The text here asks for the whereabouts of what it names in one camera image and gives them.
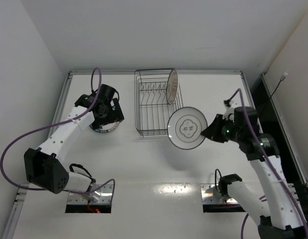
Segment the orange sunburst pattern plate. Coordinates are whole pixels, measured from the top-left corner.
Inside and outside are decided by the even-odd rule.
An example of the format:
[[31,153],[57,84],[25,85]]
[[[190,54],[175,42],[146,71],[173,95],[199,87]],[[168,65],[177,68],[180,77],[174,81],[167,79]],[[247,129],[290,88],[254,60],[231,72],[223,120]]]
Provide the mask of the orange sunburst pattern plate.
[[167,86],[166,86],[166,100],[169,105],[171,105],[178,92],[178,72],[176,69],[172,69],[168,80],[167,80]]

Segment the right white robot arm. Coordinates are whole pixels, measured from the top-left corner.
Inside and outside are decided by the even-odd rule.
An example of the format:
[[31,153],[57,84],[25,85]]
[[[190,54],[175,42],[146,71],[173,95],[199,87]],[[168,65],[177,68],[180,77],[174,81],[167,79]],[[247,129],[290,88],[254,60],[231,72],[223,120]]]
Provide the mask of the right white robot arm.
[[221,176],[215,189],[235,199],[257,226],[262,239],[308,239],[308,222],[286,183],[276,142],[259,132],[257,111],[227,105],[201,135],[214,141],[238,143],[256,172],[266,202],[252,193],[237,174]]

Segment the grey rimmed white plate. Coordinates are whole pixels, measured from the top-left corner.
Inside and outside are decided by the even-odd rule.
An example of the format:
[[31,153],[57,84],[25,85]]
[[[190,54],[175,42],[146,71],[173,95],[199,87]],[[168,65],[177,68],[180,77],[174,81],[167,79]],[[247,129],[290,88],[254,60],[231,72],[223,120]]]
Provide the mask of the grey rimmed white plate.
[[200,146],[205,137],[201,132],[208,127],[204,114],[193,107],[176,110],[169,118],[167,134],[177,148],[191,150]]

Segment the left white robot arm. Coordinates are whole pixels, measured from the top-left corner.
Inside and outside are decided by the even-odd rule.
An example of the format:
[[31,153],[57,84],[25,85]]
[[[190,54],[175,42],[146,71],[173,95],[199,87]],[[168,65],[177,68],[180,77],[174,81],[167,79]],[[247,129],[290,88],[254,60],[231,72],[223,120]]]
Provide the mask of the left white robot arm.
[[66,155],[86,128],[97,130],[123,120],[119,94],[115,88],[102,84],[95,93],[81,95],[69,113],[67,123],[59,126],[36,149],[29,148],[25,152],[28,182],[54,194],[62,191],[90,194],[96,186],[95,179],[68,171],[63,165]]

